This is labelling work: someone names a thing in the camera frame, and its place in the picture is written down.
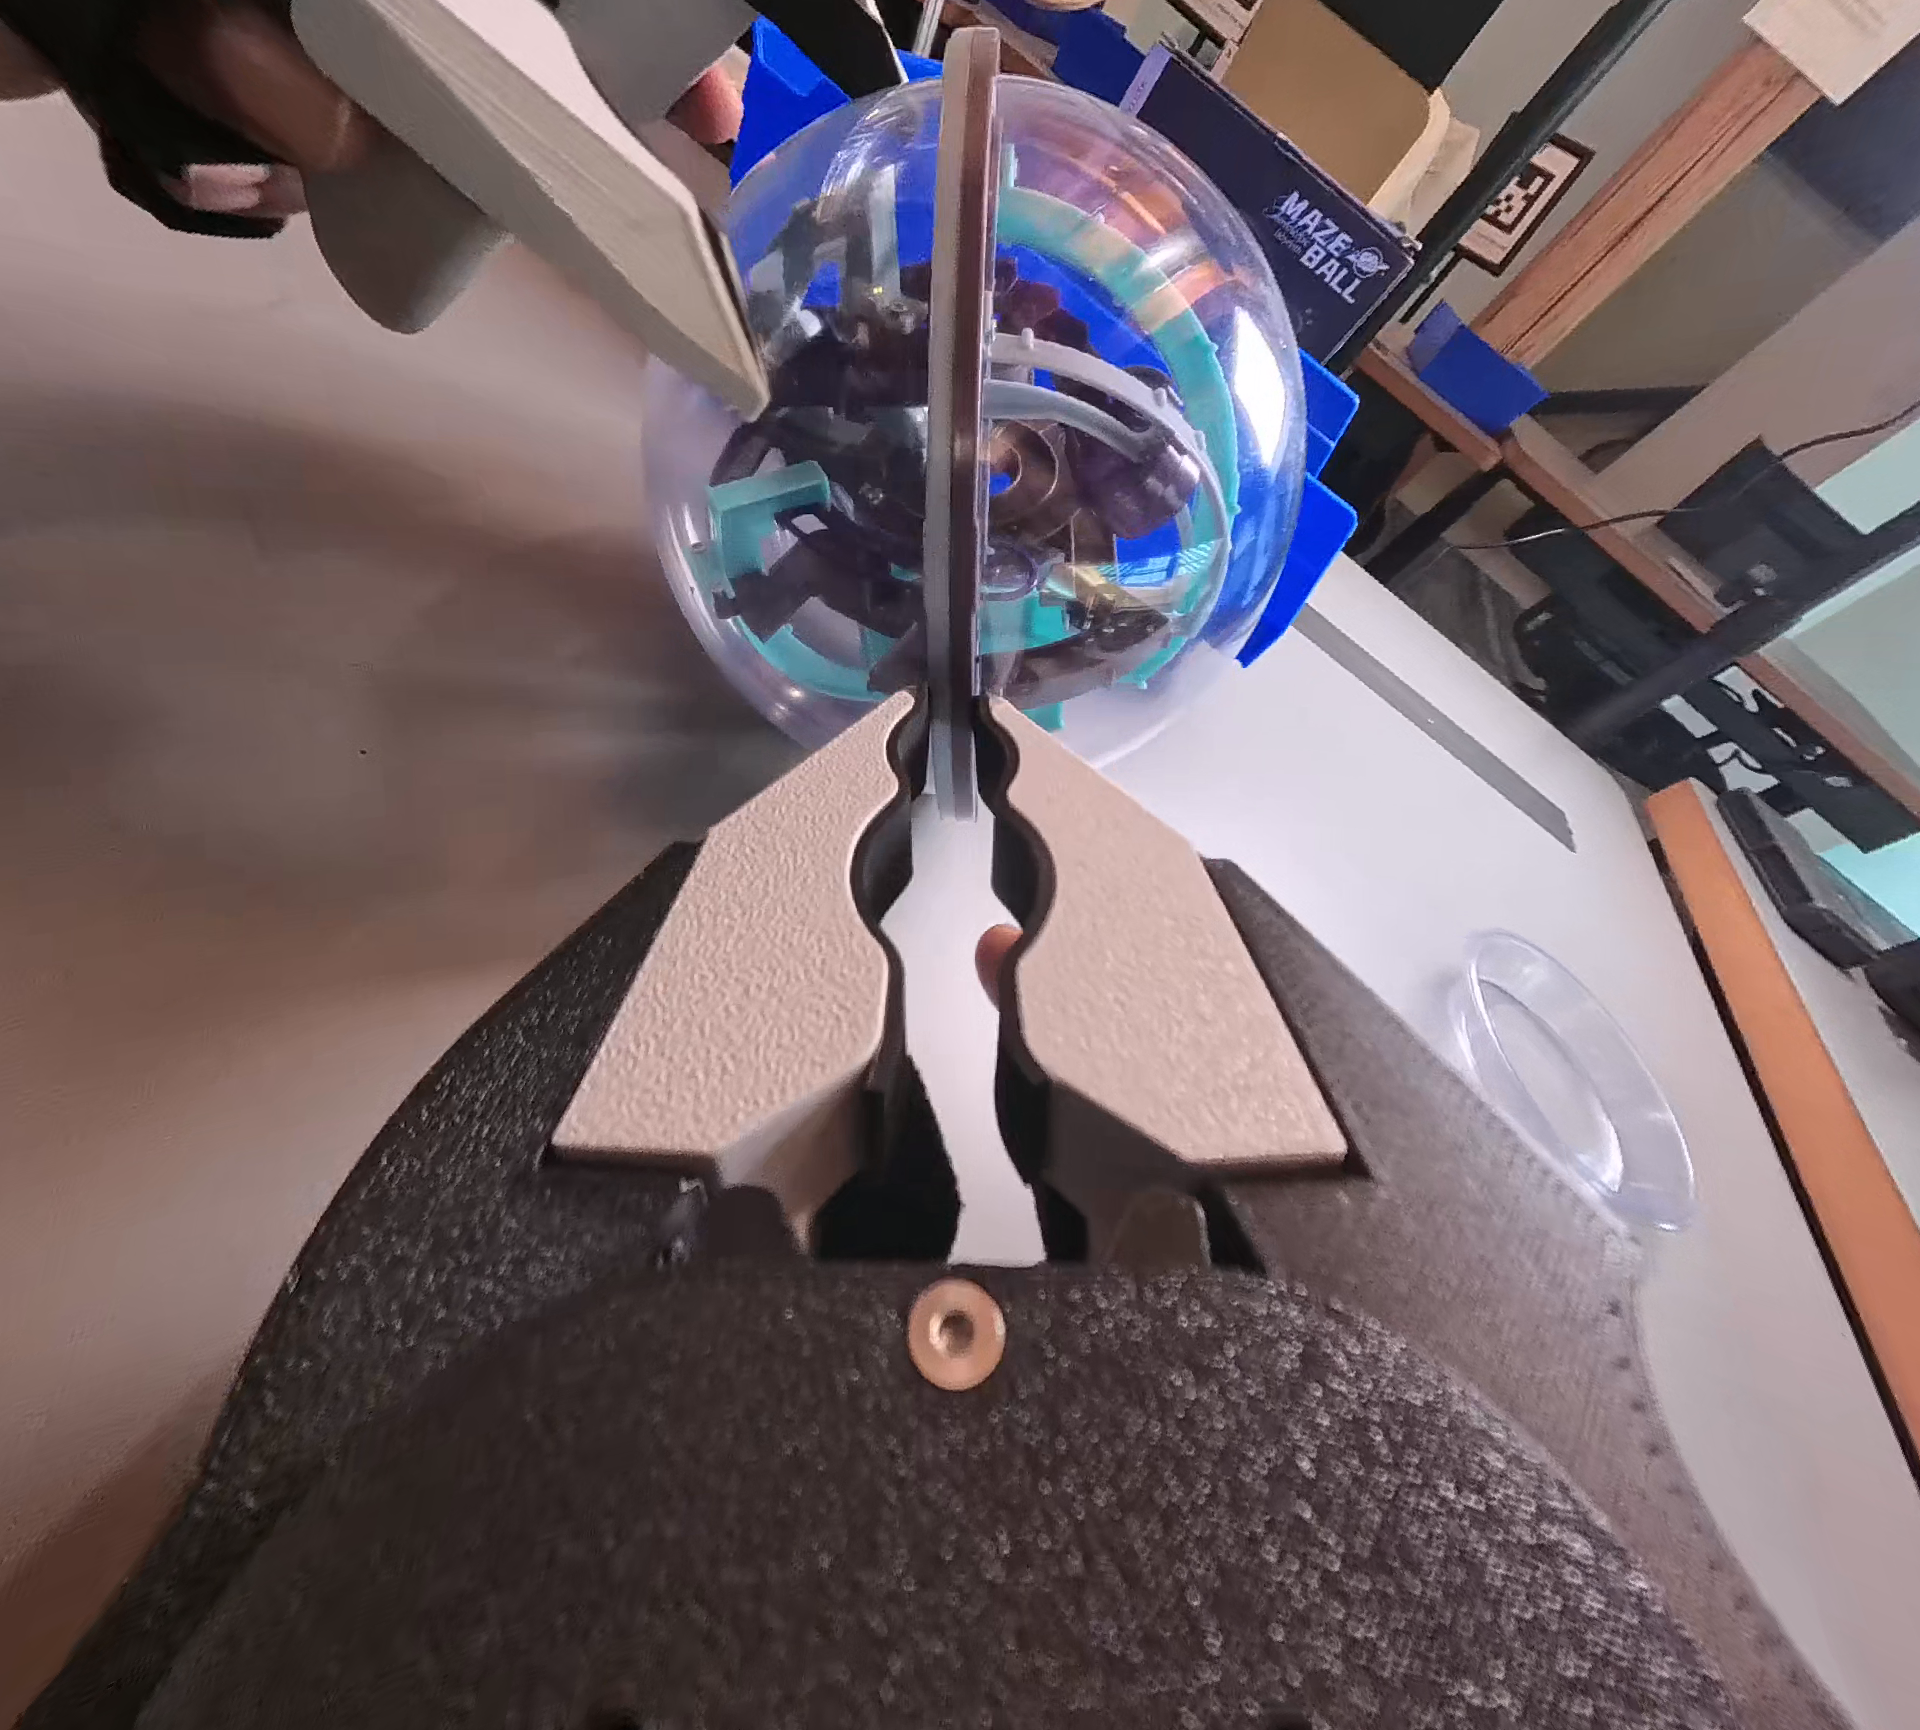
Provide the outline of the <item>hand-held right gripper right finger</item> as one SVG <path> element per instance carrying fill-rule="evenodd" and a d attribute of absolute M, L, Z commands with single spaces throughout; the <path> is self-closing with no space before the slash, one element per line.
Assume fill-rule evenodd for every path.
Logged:
<path fill-rule="evenodd" d="M 997 1116 L 1070 1207 L 1347 1163 L 1303 1041 L 1184 835 L 1007 703 L 985 704 L 999 973 Z"/>

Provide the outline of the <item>clear plastic dish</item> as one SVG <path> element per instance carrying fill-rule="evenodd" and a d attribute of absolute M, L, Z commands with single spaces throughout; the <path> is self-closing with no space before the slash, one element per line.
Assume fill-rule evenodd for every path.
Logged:
<path fill-rule="evenodd" d="M 1571 1187 L 1641 1235 L 1692 1227 L 1692 1152 L 1667 1090 L 1554 954 L 1479 933 L 1449 1012 L 1477 1093 Z"/>

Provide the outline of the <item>blue plastic bin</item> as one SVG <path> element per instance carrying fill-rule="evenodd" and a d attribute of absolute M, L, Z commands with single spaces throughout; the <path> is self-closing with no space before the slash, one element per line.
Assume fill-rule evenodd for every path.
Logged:
<path fill-rule="evenodd" d="M 745 53 L 742 126 L 733 141 L 726 183 L 738 189 L 745 178 L 805 126 L 848 105 L 836 86 L 781 29 L 768 20 L 752 23 L 749 50 Z M 1268 596 L 1250 637 L 1239 647 L 1239 665 L 1257 664 L 1298 620 L 1321 577 L 1342 557 L 1357 533 L 1357 511 L 1331 491 L 1321 471 L 1354 423 L 1359 397 L 1337 379 L 1312 352 L 1303 352 L 1306 379 L 1306 491 L 1298 511 L 1288 553 L 1274 592 Z"/>

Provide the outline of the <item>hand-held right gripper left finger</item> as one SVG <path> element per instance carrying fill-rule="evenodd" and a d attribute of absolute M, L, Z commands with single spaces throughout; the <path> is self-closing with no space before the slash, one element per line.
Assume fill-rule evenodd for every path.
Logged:
<path fill-rule="evenodd" d="M 917 699 L 893 693 L 702 839 L 551 1135 L 819 1207 L 903 1057 L 884 915 L 913 876 Z"/>

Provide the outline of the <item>person's left hand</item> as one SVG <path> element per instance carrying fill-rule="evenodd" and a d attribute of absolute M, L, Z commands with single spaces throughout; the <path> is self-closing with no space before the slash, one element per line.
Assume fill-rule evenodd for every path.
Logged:
<path fill-rule="evenodd" d="M 307 211 L 312 178 L 345 174 L 375 152 L 378 124 L 255 0 L 151 0 L 134 56 L 173 102 L 252 150 L 161 174 L 180 211 L 277 228 Z"/>

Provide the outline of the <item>dark blue maze ball box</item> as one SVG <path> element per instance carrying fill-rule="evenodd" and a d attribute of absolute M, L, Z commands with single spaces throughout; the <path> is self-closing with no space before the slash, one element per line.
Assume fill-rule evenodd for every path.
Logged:
<path fill-rule="evenodd" d="M 1139 61 L 1124 110 L 1171 141 L 1254 234 L 1298 343 L 1345 367 L 1357 334 L 1389 317 L 1417 247 L 1171 46 Z"/>

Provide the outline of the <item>clear maze ball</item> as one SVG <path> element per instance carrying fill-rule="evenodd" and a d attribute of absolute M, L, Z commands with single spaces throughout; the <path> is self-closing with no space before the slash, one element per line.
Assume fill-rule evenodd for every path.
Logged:
<path fill-rule="evenodd" d="M 1307 367 L 1272 268 L 1166 134 L 966 29 L 818 116 L 722 234 L 766 402 L 644 376 L 646 515 L 708 661 L 819 748 L 926 685 L 1115 766 L 1232 673 L 1306 527 Z"/>

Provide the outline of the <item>black monitor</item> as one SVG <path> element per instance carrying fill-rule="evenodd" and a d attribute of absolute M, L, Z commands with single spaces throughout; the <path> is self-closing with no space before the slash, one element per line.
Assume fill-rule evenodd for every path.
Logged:
<path fill-rule="evenodd" d="M 1710 579 L 1720 610 L 1785 605 L 1789 620 L 1796 620 L 1886 557 L 1879 532 L 1856 527 L 1821 501 L 1796 460 L 1827 447 L 1879 442 L 1914 416 L 1911 404 L 1789 449 L 1755 439 L 1667 509 L 1657 527 Z M 1771 782 L 1764 803 L 1780 817 L 1807 811 L 1859 850 L 1890 849 L 1914 835 L 1905 808 L 1775 693 L 1759 690 L 1742 703 L 1712 679 L 1692 690 L 1691 704 L 1716 721 L 1716 744 L 1731 744 L 1745 769 Z"/>

